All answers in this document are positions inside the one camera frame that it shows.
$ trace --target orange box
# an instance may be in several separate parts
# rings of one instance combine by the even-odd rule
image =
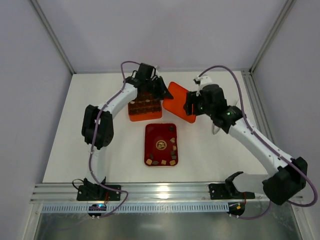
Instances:
[[[188,90],[173,81],[170,82],[168,90],[173,96],[173,99],[165,98],[162,104],[163,108],[174,115],[177,115],[183,120],[193,124],[196,121],[196,115],[188,116],[184,110]]]
[[[160,100],[155,100],[151,94],[138,94],[135,100],[128,103],[128,114],[132,122],[162,118]]]

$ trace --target white wall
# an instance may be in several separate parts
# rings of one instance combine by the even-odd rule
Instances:
[[[320,193],[320,1],[298,0],[255,80],[278,144],[308,162]],[[309,209],[319,229],[320,202]]]
[[[0,1],[0,238],[23,228],[71,74],[27,0]]]
[[[250,68],[285,0],[38,0],[77,73]]]

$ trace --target red tray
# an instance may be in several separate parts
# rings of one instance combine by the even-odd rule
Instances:
[[[152,123],[145,126],[144,163],[149,167],[173,167],[178,161],[176,125]]]

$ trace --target wooden block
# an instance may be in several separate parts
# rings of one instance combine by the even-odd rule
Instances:
[[[152,160],[148,159],[147,161],[145,161],[146,164],[151,165],[152,164]]]

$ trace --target yellow circle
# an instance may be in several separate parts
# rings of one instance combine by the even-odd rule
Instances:
[[[164,140],[159,140],[155,144],[156,149],[165,150],[167,148],[167,143]]]

